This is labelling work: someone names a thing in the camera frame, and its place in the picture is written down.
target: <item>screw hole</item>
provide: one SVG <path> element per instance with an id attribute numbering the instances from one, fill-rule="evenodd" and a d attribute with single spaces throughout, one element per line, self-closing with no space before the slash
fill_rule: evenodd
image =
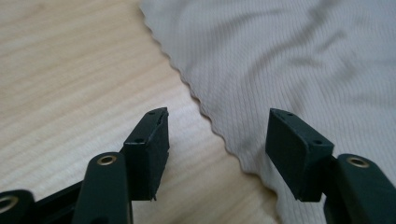
<path id="1" fill-rule="evenodd" d="M 18 198 L 13 195 L 7 195 L 0 199 L 0 214 L 5 213 L 18 203 Z"/>
<path id="2" fill-rule="evenodd" d="M 116 161 L 117 157 L 115 156 L 104 156 L 102 158 L 100 158 L 97 163 L 99 165 L 109 165 L 111 163 L 113 163 L 114 161 Z"/>
<path id="3" fill-rule="evenodd" d="M 370 164 L 367 161 L 364 161 L 360 158 L 357 157 L 349 157 L 346 159 L 347 162 L 349 162 L 350 164 L 360 167 L 360 168 L 367 168 L 370 166 Z"/>

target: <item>small hole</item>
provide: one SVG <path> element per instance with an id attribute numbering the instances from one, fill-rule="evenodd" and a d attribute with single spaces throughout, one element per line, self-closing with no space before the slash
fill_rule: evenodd
<path id="1" fill-rule="evenodd" d="M 144 142 L 145 142 L 145 139 L 143 139 L 143 138 L 136 138 L 134 141 L 135 141 L 136 143 L 144 143 Z"/>
<path id="2" fill-rule="evenodd" d="M 18 198 L 12 195 L 5 196 L 0 199 L 0 214 L 5 213 L 18 203 Z"/>
<path id="3" fill-rule="evenodd" d="M 107 223 L 108 223 L 107 217 L 97 217 L 91 222 L 91 224 L 107 224 Z"/>
<path id="4" fill-rule="evenodd" d="M 99 165 L 109 165 L 109 164 L 113 163 L 116 159 L 117 159 L 117 157 L 115 157 L 115 156 L 104 156 L 101 159 L 99 159 L 97 161 L 97 163 Z"/>
<path id="5" fill-rule="evenodd" d="M 370 166 L 370 164 L 367 161 L 364 161 L 360 158 L 357 157 L 349 157 L 346 159 L 350 164 L 360 167 L 360 168 L 367 168 Z"/>

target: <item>light wooden surface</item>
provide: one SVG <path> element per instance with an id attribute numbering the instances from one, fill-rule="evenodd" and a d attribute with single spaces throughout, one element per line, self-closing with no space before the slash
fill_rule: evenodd
<path id="1" fill-rule="evenodd" d="M 0 191 L 39 200 L 167 106 L 170 157 L 135 223 L 275 223 L 276 196 L 199 114 L 144 25 L 138 1 L 0 0 Z"/>

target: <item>textured fabric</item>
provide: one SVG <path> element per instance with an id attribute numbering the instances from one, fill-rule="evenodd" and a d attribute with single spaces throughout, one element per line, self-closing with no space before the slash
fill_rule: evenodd
<path id="1" fill-rule="evenodd" d="M 294 200 L 265 154 L 270 107 L 317 129 L 335 156 L 369 158 L 396 183 L 396 1 L 142 0 L 141 8 L 227 150 L 276 191 L 284 223 L 325 220 L 322 203 Z"/>

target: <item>fabric fold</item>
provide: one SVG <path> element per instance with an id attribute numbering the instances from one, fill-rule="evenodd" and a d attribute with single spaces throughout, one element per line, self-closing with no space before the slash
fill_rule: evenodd
<path id="1" fill-rule="evenodd" d="M 369 158 L 396 183 L 395 8 L 392 0 L 141 3 L 213 131 L 277 193 L 283 223 L 325 219 L 322 203 L 294 200 L 265 154 L 270 107 L 317 129 L 335 156 Z"/>

